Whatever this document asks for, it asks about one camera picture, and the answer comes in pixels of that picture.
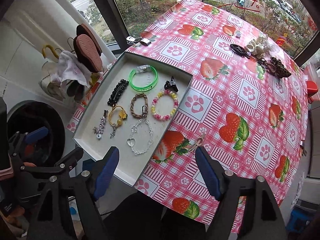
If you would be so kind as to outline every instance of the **pink slipper sole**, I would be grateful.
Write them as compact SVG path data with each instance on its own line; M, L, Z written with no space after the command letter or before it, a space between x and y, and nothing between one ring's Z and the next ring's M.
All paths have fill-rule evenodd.
M85 34L81 34L77 37L76 44L81 54L90 61L92 67L96 71L102 71L102 61L92 39Z

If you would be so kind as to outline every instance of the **yellow umbrella handle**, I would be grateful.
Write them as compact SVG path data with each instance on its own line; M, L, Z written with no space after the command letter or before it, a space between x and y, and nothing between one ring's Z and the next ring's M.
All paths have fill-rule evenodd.
M45 52L44 52L44 50L45 50L46 48L49 48L49 49L51 50L52 54L53 54L57 59L59 59L58 54L54 51L54 48L53 48L51 45L49 45L49 44L48 44L48 45L44 45L43 48L42 48L42 56L43 56L44 58L47 57L47 55L46 55Z

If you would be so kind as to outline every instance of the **blue stool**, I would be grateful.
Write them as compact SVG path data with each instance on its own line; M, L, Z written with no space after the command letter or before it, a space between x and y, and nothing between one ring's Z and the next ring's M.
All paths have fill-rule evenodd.
M295 207L290 215L290 220L285 227L288 232L301 234L307 226L307 222L313 219L313 214Z

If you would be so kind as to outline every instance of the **tray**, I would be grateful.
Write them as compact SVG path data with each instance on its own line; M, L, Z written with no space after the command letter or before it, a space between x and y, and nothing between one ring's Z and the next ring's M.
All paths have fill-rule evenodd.
M148 95L148 120L153 130L153 144L150 149L141 155L134 155L131 147L127 144L130 137L131 127L134 126L138 119L134 118L130 113L130 103L132 98L140 92L134 90L130 84L120 97L118 104L122 106L128 114L128 119L123 121L123 125L116 130L116 135L110 139L112 128L107 121L103 130L102 138L97 139L92 128L98 126L100 118L103 116L103 110L111 110L111 106L107 105L108 99L121 79L128 80L131 70L140 65L149 64L158 72L158 82L154 88L145 93ZM120 152L119 164L114 175L123 182L134 186L136 181L143 173L147 163L156 150L164 132L167 130L170 121L158 121L151 114L151 104L157 93L164 89L166 80L170 80L174 76L179 92L177 93L179 105L189 89L192 80L192 74L187 73L174 66L153 60L144 56L124 52L113 67L110 69L104 80L101 82L97 91L89 102L81 120L78 124L74 135L74 141L89 155L93 160L97 161L104 157L111 146L116 146ZM137 86L145 86L154 80L154 74L151 72L138 73L133 77L133 84ZM141 114L141 108L144 105L144 99L138 98L134 104L134 112ZM156 111L161 115L169 114L173 109L173 100L171 97L163 96L156 104ZM114 112L112 121L119 119L118 110ZM148 145L149 130L145 122L138 126L137 133L134 134L136 150L144 150Z

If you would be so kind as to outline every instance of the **towel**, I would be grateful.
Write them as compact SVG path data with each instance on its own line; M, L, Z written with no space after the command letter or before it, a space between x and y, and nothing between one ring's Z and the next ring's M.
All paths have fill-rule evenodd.
M90 87L91 72L69 51L60 53L58 61L58 77L61 88L65 89L68 80L77 80L79 84Z

